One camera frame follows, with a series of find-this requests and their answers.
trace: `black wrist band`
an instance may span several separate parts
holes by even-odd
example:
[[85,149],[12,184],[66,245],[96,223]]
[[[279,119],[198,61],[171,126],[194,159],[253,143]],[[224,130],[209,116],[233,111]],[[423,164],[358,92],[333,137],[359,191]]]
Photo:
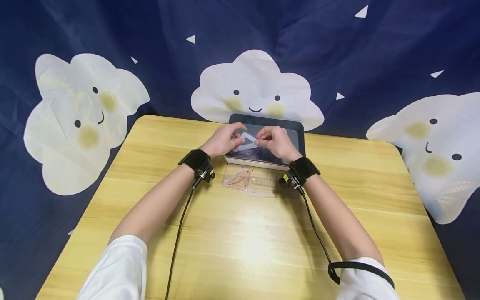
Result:
[[320,175],[320,171],[317,169],[317,167],[305,156],[292,161],[289,166],[295,171],[300,185],[303,185],[305,181],[307,181],[308,177],[315,174]]
[[193,149],[179,162],[179,165],[185,164],[197,174],[205,169],[209,162],[210,156],[207,153],[202,149]]

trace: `wooden table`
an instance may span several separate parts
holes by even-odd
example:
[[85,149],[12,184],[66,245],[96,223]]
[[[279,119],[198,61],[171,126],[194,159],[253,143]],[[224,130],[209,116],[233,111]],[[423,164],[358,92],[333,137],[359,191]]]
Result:
[[[218,124],[144,116],[135,123],[37,299],[74,299],[120,220]],[[308,157],[375,240],[403,300],[464,299],[397,149],[305,134]],[[185,218],[170,299],[334,299],[338,286],[303,201],[248,197],[219,175],[195,192]],[[183,209],[185,201],[178,211]],[[148,253],[147,299],[163,299],[178,211]],[[315,215],[333,260],[338,252]]]

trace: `cloud cartoon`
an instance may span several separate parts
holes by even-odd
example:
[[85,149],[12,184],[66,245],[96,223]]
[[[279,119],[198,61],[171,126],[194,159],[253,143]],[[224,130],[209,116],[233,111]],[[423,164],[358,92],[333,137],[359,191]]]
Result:
[[200,87],[192,94],[192,109],[203,118],[228,123],[233,113],[294,120],[305,131],[324,122],[322,111],[310,100],[310,85],[295,73],[281,73],[266,52],[248,50],[233,63],[206,68]]
[[370,140],[390,142],[402,157],[433,219],[453,222],[480,186],[480,93],[420,99],[376,122]]
[[132,73],[95,54],[67,63],[41,55],[35,75],[42,100],[28,117],[24,142],[42,166],[46,186],[59,195],[89,187],[127,134],[127,116],[149,95]]

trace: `white sleeve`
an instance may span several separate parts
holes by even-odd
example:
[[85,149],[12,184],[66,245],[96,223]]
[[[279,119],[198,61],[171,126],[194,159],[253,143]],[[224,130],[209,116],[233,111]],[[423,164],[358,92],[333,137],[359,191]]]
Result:
[[[352,259],[351,262],[369,264],[386,273],[382,264],[370,257]],[[393,287],[380,276],[359,269],[343,269],[337,300],[400,300]]]
[[136,236],[113,240],[88,276],[77,300],[144,300],[147,245]]

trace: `acrylic puzzle board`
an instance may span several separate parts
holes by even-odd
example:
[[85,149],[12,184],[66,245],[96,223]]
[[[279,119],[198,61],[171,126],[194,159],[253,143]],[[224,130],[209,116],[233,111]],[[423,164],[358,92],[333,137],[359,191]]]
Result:
[[280,186],[280,183],[278,183],[278,179],[282,177],[284,173],[285,172],[273,170],[252,170],[250,174],[248,195],[250,197],[284,197],[297,199],[299,193],[296,190],[292,188],[283,188]]
[[226,188],[247,191],[251,169],[245,166],[227,164],[223,175],[222,186]]

